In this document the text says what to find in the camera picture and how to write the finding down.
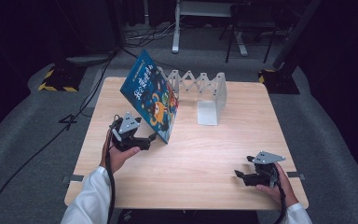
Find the gray floor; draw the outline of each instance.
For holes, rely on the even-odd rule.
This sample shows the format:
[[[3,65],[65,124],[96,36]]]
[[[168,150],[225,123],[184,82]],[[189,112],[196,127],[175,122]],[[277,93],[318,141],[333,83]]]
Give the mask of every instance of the gray floor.
[[[134,54],[147,49],[155,61],[170,64],[194,74],[206,72],[214,77],[225,72],[227,81],[257,82],[257,72],[271,64],[283,42],[274,42],[268,61],[262,64],[266,47],[249,47],[241,57],[235,46],[225,63],[228,34],[219,41],[222,29],[204,27],[182,32],[180,52],[171,53],[172,36],[154,41],[144,48],[129,49]],[[106,76],[125,76],[135,59],[121,51],[109,64]],[[172,67],[159,64],[164,70]],[[58,121],[76,114],[82,101],[101,74],[101,65],[89,67],[79,92],[38,91],[46,67],[29,80],[31,95],[22,101],[0,124],[0,188],[29,158],[58,133]],[[300,69],[293,77],[299,95],[271,94],[284,137],[303,180],[313,223],[358,223],[358,166],[337,127],[310,95],[308,81]],[[84,111],[91,115],[91,103]],[[81,149],[90,118],[79,116],[69,131],[64,131],[34,157],[12,179],[0,195],[0,223],[58,223],[65,211],[63,199]],[[273,223],[276,211],[258,212],[260,223]]]

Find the white folding stand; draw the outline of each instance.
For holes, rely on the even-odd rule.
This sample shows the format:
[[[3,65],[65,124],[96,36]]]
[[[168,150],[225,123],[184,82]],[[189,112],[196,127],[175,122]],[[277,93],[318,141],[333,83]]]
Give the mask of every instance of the white folding stand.
[[[226,77],[224,73],[218,73],[214,79],[210,80],[206,73],[201,73],[199,77],[194,78],[191,71],[187,71],[180,77],[178,70],[172,70],[168,76],[164,74],[160,67],[158,67],[158,70],[165,77],[165,80],[171,84],[177,98],[179,98],[179,85],[185,87],[186,91],[193,87],[198,89],[198,124],[218,124],[221,111],[227,101]],[[187,77],[191,79],[189,85],[185,83]]]

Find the chair leg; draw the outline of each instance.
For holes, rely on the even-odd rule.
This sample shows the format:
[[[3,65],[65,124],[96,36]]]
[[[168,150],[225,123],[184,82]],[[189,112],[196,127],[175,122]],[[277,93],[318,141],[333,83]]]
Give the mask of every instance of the chair leg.
[[[264,61],[263,61],[263,63],[266,63],[266,61],[267,61],[267,57],[269,56],[269,50],[271,49],[272,41],[274,40],[276,31],[277,31],[277,27],[275,26],[275,27],[274,27],[274,31],[272,32],[272,37],[271,37],[271,39],[270,39],[270,41],[269,41],[269,44],[268,44],[266,56],[264,56]]]
[[[223,37],[223,34],[226,32],[226,29],[228,28],[228,26],[225,26],[225,29],[223,30],[222,34],[219,36],[219,40],[222,39]]]
[[[226,63],[228,63],[228,56],[229,52],[231,50],[231,44],[232,44],[232,37],[234,36],[234,26],[231,27],[231,32],[229,34],[229,40],[228,40],[228,50],[227,50],[227,56],[226,56]]]

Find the dark background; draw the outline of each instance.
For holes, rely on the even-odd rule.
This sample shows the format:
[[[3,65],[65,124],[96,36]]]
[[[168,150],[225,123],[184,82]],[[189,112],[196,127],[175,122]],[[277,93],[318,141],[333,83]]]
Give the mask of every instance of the dark background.
[[[76,19],[71,1],[59,1],[68,19],[55,1],[37,2],[40,5],[0,0],[0,122],[30,93],[27,81],[41,67],[54,63],[60,56],[90,53],[72,30],[81,34],[88,26]],[[48,17],[40,17],[43,14],[38,14],[37,8],[45,8]],[[110,15],[107,23],[115,26],[118,23],[111,17],[115,14],[111,10],[107,12]],[[52,28],[46,31],[42,27]],[[103,26],[100,29],[101,34],[113,34],[116,37],[113,44],[119,45],[115,28],[114,32]],[[335,122],[358,162],[358,1],[322,1],[286,59],[286,63],[294,61],[307,76],[312,95]]]

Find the blue book cover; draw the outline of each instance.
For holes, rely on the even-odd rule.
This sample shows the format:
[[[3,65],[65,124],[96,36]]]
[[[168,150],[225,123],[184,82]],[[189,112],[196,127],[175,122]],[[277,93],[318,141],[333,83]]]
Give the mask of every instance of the blue book cover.
[[[178,99],[146,50],[139,55],[120,91],[150,127],[168,143]]]

